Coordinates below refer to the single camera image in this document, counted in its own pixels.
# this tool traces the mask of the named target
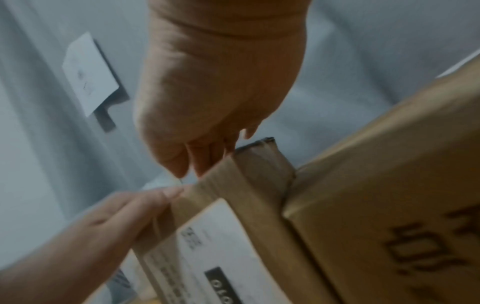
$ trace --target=fist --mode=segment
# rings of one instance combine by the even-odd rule
[[[251,137],[291,88],[309,1],[151,0],[135,124],[177,177],[204,174]]]

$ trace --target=hand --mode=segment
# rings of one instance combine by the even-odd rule
[[[143,228],[182,190],[108,197],[39,250],[0,272],[0,298],[16,304],[82,303],[111,277]]]
[[[251,137],[302,64],[309,0],[150,0],[135,123],[156,160],[204,174]]]

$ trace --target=brown cardboard box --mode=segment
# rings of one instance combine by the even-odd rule
[[[480,302],[480,60],[300,168],[284,216],[347,304]]]
[[[271,139],[242,148],[224,159],[174,202],[159,221],[160,236],[150,227],[134,251],[160,299],[162,289],[144,260],[145,253],[175,228],[224,198],[246,230],[270,274],[294,304],[333,304],[321,275],[281,216],[285,193],[295,170]]]

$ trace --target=white label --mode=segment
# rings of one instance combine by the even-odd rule
[[[145,254],[165,304],[291,304],[224,199]]]
[[[119,88],[90,33],[68,46],[61,67],[87,117]]]

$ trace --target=gray fabric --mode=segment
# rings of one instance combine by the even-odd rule
[[[160,174],[132,123],[145,2],[2,1],[0,78],[64,212]],[[254,139],[275,136],[293,164],[305,163],[480,48],[479,11],[478,0],[314,1],[302,71]],[[88,119],[61,70],[68,44],[86,31],[124,88]]]

